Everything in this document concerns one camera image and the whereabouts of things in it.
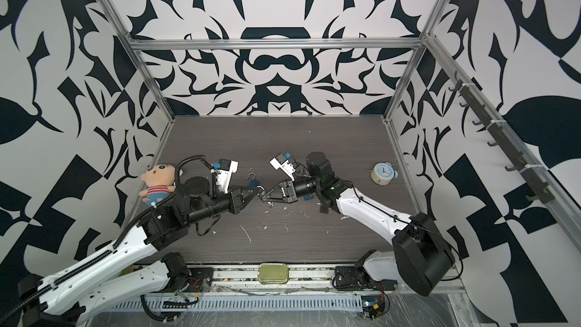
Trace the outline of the blue padlock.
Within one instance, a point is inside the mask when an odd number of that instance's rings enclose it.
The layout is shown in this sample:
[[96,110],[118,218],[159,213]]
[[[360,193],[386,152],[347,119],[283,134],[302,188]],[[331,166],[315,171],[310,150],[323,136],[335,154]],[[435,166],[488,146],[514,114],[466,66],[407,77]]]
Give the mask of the blue padlock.
[[257,180],[255,173],[248,174],[247,181],[250,188],[257,188],[260,186],[260,181]]

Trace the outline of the black padlock front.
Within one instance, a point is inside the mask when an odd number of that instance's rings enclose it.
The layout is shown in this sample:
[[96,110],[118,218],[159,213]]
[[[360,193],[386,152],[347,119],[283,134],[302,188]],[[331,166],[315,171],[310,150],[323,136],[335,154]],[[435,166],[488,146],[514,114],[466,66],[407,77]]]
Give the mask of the black padlock front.
[[260,193],[257,194],[257,197],[260,199],[260,201],[262,201],[263,203],[266,203],[267,200],[267,195],[266,195],[266,191],[261,191]]

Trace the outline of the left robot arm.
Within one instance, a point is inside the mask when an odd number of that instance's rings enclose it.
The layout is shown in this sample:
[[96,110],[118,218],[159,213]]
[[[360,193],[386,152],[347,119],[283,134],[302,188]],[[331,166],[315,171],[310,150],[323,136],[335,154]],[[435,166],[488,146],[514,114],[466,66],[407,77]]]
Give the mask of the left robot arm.
[[245,209],[260,188],[231,186],[237,169],[233,160],[210,164],[202,155],[150,168],[141,176],[146,188],[139,193],[146,209],[116,240],[73,266],[23,279],[20,302],[1,317],[1,324],[18,317],[23,326],[81,326],[119,302],[184,289],[191,274],[179,253],[128,274],[122,271],[187,236],[190,226]]

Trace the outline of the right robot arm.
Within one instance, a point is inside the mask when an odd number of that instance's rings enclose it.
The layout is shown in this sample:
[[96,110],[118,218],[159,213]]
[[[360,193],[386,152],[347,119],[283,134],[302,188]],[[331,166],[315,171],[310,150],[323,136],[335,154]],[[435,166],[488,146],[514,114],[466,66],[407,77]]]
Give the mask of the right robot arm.
[[271,166],[287,179],[263,191],[267,204],[293,204],[300,198],[317,198],[321,213],[347,216],[387,241],[392,250],[372,251],[361,260],[363,275],[374,282],[401,280],[418,295],[427,297],[447,280],[454,267],[452,245],[444,239],[426,213],[402,213],[364,195],[351,181],[335,175],[330,161],[320,151],[307,155],[305,171],[289,153],[277,154]]

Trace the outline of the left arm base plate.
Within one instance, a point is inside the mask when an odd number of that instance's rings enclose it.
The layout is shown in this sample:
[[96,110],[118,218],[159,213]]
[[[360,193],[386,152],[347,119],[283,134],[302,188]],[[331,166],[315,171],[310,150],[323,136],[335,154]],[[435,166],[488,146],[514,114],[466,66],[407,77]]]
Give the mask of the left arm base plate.
[[186,279],[181,292],[202,293],[207,292],[213,286],[214,269],[210,266],[195,266],[189,269],[190,276]]

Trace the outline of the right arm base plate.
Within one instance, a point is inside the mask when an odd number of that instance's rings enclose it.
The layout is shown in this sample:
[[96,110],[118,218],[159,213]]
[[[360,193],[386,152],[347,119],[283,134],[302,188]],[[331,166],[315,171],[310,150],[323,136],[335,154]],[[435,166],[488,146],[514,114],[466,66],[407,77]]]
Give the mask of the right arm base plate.
[[334,277],[331,280],[333,288],[342,292],[362,290],[394,291],[397,283],[397,280],[392,279],[375,281],[362,267],[355,266],[336,266],[334,268]]

